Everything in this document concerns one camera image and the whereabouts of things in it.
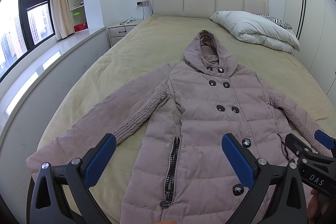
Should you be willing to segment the person's right hand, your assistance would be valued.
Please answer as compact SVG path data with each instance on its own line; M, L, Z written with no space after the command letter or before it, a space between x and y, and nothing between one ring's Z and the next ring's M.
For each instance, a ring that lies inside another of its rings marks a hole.
M318 198L319 198L319 192L317 192L315 189L312 189L310 191L310 194L312 195L309 204L307 206L307 219L308 219L308 224L313 224L314 223L314 217L318 214L325 214L327 211L328 207L333 203L332 200L328 200L323 204L323 207L320 207L318 203Z

